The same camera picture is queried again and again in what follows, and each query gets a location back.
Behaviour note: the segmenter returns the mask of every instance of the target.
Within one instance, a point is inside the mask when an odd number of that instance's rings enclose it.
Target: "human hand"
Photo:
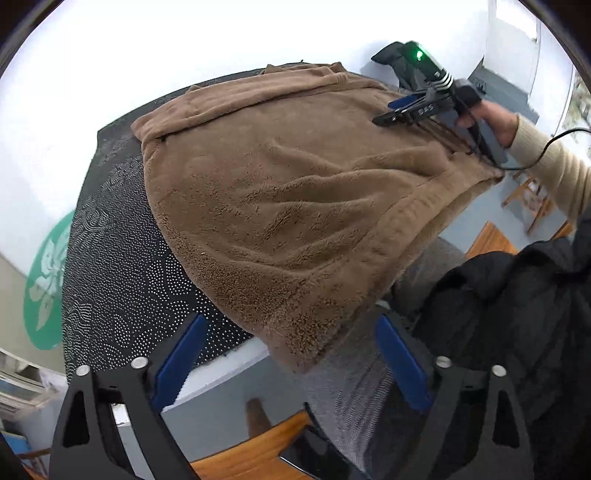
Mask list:
[[[470,113],[476,119],[483,119],[490,126],[496,139],[503,147],[509,148],[511,146],[519,126],[516,114],[488,100],[483,100],[471,108]],[[464,113],[456,120],[456,125],[470,128],[474,125],[474,119],[469,113]]]

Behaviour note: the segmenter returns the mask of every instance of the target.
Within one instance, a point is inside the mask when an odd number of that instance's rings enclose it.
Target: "blue gripper pad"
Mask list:
[[[402,108],[403,106],[410,105],[413,102],[418,100],[418,96],[416,95],[407,95],[406,97],[399,98],[397,100],[392,100],[388,104],[388,108],[392,110],[396,110],[397,108]]]
[[[426,347],[413,339],[402,326],[397,329],[386,315],[379,317],[375,336],[404,400],[413,410],[429,410],[433,403],[430,391],[433,371],[428,367],[430,362],[425,360]]]
[[[156,412],[172,405],[207,338],[207,319],[199,315],[177,342],[154,379],[154,396],[150,404]]]

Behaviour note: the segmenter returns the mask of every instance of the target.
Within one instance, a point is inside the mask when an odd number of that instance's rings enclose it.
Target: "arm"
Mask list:
[[[491,126],[499,143],[509,148],[509,153],[524,167],[536,161],[550,139],[529,120],[495,103],[484,100],[471,112]],[[463,115],[457,123],[469,127],[473,120]],[[558,208],[575,223],[591,197],[591,168],[557,141],[530,172],[546,188]]]
[[[519,127],[509,153],[524,167],[538,158],[550,137],[529,120],[518,116]],[[548,148],[530,170],[572,223],[587,206],[591,196],[591,168],[567,150],[560,140]]]

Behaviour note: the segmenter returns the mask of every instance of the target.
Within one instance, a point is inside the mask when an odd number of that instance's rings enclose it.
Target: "white flower logo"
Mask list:
[[[70,226],[66,228],[54,244],[47,240],[43,257],[41,258],[41,276],[37,277],[35,284],[29,288],[29,296],[32,301],[40,301],[37,330],[43,327],[51,314],[53,300],[56,292],[61,291],[64,283],[64,267],[70,238]]]

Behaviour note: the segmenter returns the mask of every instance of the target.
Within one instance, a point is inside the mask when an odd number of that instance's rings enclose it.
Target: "green circular sign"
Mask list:
[[[51,230],[35,256],[27,277],[22,306],[33,345],[51,350],[61,342],[61,288],[74,212]]]

